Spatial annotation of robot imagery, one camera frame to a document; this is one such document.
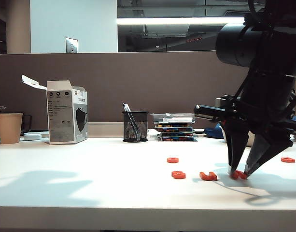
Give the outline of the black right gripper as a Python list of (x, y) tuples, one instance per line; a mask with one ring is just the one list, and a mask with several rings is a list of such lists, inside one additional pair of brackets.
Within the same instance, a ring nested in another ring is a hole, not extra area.
[(249, 139), (255, 135), (251, 151), (246, 161), (244, 173), (250, 176), (260, 166), (292, 147), (288, 133), (265, 133), (269, 129), (289, 129), (296, 134), (296, 121), (291, 116), (280, 122), (268, 119), (263, 111), (248, 105), (239, 98), (217, 98), (216, 107), (199, 105), (194, 108), (195, 117), (218, 122), (228, 148), (228, 173), (234, 174)]

